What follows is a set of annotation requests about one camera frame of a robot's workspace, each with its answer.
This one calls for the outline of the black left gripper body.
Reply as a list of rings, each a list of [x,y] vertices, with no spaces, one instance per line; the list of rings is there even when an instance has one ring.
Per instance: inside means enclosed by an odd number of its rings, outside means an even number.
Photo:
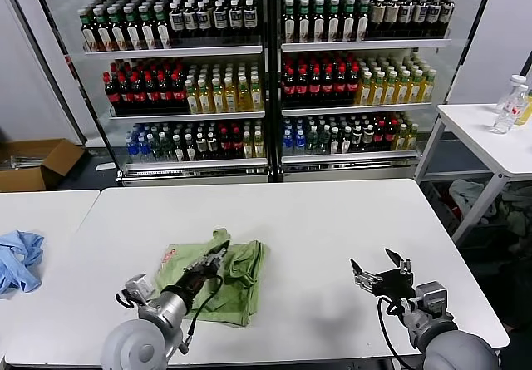
[[[205,285],[210,294],[216,294],[223,284],[220,267],[221,259],[197,259],[184,268],[181,277],[168,290],[183,300],[193,300]]]

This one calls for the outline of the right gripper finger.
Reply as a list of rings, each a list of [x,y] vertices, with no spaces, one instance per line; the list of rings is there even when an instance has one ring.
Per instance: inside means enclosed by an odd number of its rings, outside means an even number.
[[[363,271],[354,259],[350,259],[355,285],[365,291],[372,291],[375,285],[382,282],[382,277]]]
[[[402,276],[404,278],[412,278],[413,273],[411,270],[411,260],[404,259],[401,255],[390,249],[385,249],[387,256],[394,263],[395,268],[386,271],[386,276]]]

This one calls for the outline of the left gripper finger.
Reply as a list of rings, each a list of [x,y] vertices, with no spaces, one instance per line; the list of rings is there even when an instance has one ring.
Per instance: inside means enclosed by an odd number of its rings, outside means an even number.
[[[226,255],[229,248],[229,241],[225,240],[223,243],[214,246],[204,256],[205,262],[220,262]]]
[[[220,266],[223,262],[224,256],[228,253],[230,241],[226,240],[222,244],[212,248],[211,254],[214,256],[213,263]]]

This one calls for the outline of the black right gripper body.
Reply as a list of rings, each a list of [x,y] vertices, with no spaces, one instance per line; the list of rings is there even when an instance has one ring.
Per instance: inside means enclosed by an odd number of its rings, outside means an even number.
[[[402,273],[400,269],[392,269],[377,274],[377,277],[378,281],[372,285],[372,294],[376,297],[384,296],[390,300],[398,300],[416,296],[412,271]]]

